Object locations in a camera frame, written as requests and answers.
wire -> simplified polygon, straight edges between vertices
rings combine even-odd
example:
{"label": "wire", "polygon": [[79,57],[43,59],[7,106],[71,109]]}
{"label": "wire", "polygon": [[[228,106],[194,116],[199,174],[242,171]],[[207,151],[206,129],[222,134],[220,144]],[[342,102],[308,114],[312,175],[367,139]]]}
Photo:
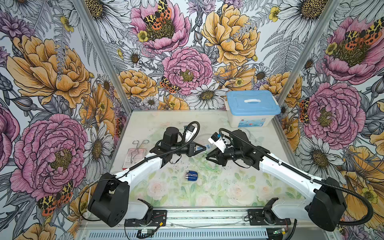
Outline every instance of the wire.
{"label": "wire", "polygon": [[125,230],[125,224],[124,224],[124,232],[125,232],[125,236],[128,238],[128,240],[130,240],[128,237],[127,231]]}
{"label": "wire", "polygon": [[[192,126],[193,124],[197,125],[197,130],[196,130],[196,133],[192,136],[192,138],[188,142],[186,142],[185,144],[183,144],[180,147],[176,148],[175,150],[171,150],[169,152],[165,152],[165,153],[162,153],[162,154],[158,154],[158,155],[154,155],[154,156],[151,156],[151,157],[144,158],[142,161],[140,161],[140,162],[136,163],[134,166],[130,167],[129,170],[132,171],[133,169],[138,168],[139,166],[141,166],[145,162],[148,162],[151,159],[154,159],[154,158],[157,158],[157,157],[166,156],[166,155],[169,155],[169,154],[173,154],[173,153],[181,150],[183,147],[188,146],[197,137],[197,134],[200,131],[200,124],[197,121],[193,121],[193,122],[189,123],[186,129],[189,129],[189,127]],[[184,131],[184,134],[183,134],[183,139],[184,140],[185,140],[185,134],[186,134],[186,131]]]}
{"label": "wire", "polygon": [[289,233],[288,237],[285,239],[285,240],[290,240],[293,236],[293,234],[295,233],[295,230],[296,230],[296,225],[297,225],[297,219],[295,219],[295,221],[293,222],[293,228],[291,230],[291,232]]}
{"label": "wire", "polygon": [[[237,136],[236,134],[234,134],[233,132],[231,132],[231,131],[229,131],[229,130],[227,130],[225,128],[220,128],[219,129],[220,135],[222,135],[222,131],[224,131],[224,132],[234,136],[235,138],[243,141],[246,145],[252,147],[253,149],[255,149],[256,151],[260,152],[261,154],[263,154],[267,158],[271,159],[272,161],[277,162],[277,163],[279,162],[279,160],[277,160],[276,158],[274,158],[271,155],[267,154],[266,152],[264,152],[259,147],[254,146],[252,143],[242,139],[241,137]],[[340,186],[335,186],[335,185],[323,182],[323,181],[318,180],[318,179],[312,179],[311,176],[303,173],[302,171],[296,169],[295,167],[293,167],[293,166],[291,166],[289,164],[286,164],[285,162],[280,163],[280,165],[288,168],[289,170],[299,174],[300,176],[302,176],[302,177],[304,177],[304,178],[306,178],[308,180],[312,180],[313,182],[315,182],[317,184],[321,184],[323,186],[327,186],[327,187],[330,187],[330,188],[333,188],[333,189],[336,189],[336,190],[339,190],[339,191],[351,194],[352,196],[357,197],[358,199],[360,199],[364,203],[364,205],[367,207],[367,214],[362,219],[356,220],[356,221],[351,221],[351,222],[339,221],[338,222],[339,225],[344,225],[344,226],[361,225],[361,224],[364,224],[364,223],[368,222],[373,217],[373,208],[372,208],[371,203],[365,197],[361,196],[360,194],[358,194],[356,192],[352,192],[351,190],[343,188],[343,187],[340,187]]]}
{"label": "wire", "polygon": [[236,160],[234,160],[233,162],[234,162],[237,166],[242,167],[242,168],[250,168],[250,167],[251,167],[251,166],[243,167],[243,166],[241,166],[240,164],[238,164],[238,163],[236,162]]}
{"label": "wire", "polygon": [[95,185],[96,183],[99,183],[99,182],[102,182],[102,181],[109,181],[109,180],[119,179],[119,178],[122,178],[122,177],[126,176],[128,173],[129,173],[129,171],[126,172],[126,173],[125,173],[124,175],[122,175],[121,177],[118,177],[118,178],[110,178],[110,179],[101,179],[101,180],[95,181],[95,182],[93,182],[92,184],[90,184],[90,185],[84,190],[84,192],[83,192],[83,193],[81,194],[81,196],[80,196],[79,205],[78,205],[78,209],[79,209],[79,214],[80,214],[80,216],[81,216],[83,219],[85,219],[85,220],[87,220],[87,221],[90,221],[90,222],[101,221],[101,219],[93,220],[93,219],[88,219],[88,218],[86,218],[86,217],[83,216],[83,213],[82,213],[81,210],[80,210],[80,204],[81,204],[81,200],[83,199],[84,193],[86,193],[87,190],[90,189],[90,188],[91,188],[93,185]]}

table surface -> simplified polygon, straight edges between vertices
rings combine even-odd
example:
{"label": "table surface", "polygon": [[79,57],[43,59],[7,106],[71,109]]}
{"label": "table surface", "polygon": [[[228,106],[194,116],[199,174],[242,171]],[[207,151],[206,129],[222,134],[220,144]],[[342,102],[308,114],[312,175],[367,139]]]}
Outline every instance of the table surface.
{"label": "table surface", "polygon": [[[162,139],[167,127],[177,127],[180,132],[192,121],[200,123],[199,135],[195,142],[208,144],[208,138],[223,127],[229,126],[226,111],[134,111],[129,120],[121,144],[116,153],[111,173],[122,170],[128,149],[136,147],[132,142],[144,145],[147,152]],[[254,145],[269,149],[276,156],[288,161],[272,123],[265,127],[241,128]],[[166,164],[147,179],[139,183],[130,193],[130,199],[144,199],[155,207],[222,207],[222,206],[264,206],[272,197],[280,199],[300,199],[301,194],[279,179],[256,169],[241,168],[232,161],[226,167],[216,165],[205,159],[207,153],[194,157],[182,155],[176,164]],[[179,156],[174,155],[172,162]],[[185,172],[193,170],[198,180],[187,181]]]}

small blue part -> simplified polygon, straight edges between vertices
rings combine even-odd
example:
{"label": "small blue part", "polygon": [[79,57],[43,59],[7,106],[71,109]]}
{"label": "small blue part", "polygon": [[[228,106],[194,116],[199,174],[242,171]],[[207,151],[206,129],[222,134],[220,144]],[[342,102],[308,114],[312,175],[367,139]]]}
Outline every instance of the small blue part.
{"label": "small blue part", "polygon": [[195,171],[188,171],[185,173],[185,178],[188,180],[188,181],[196,181],[197,180],[197,172]]}

metal bracket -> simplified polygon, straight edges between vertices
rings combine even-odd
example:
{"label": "metal bracket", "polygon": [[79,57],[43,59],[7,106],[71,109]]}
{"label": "metal bracket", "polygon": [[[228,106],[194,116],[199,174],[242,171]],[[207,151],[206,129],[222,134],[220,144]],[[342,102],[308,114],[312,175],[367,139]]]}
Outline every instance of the metal bracket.
{"label": "metal bracket", "polygon": [[291,225],[291,219],[279,219],[274,218],[275,223],[270,224],[265,221],[264,210],[263,209],[248,209],[249,223],[251,226],[260,226],[260,225]]}

storage box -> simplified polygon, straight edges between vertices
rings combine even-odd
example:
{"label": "storage box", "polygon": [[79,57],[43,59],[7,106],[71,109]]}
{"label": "storage box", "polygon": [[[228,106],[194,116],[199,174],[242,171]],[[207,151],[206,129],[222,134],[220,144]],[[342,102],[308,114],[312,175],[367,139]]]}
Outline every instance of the storage box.
{"label": "storage box", "polygon": [[231,127],[264,127],[280,113],[270,91],[230,91],[225,102]]}

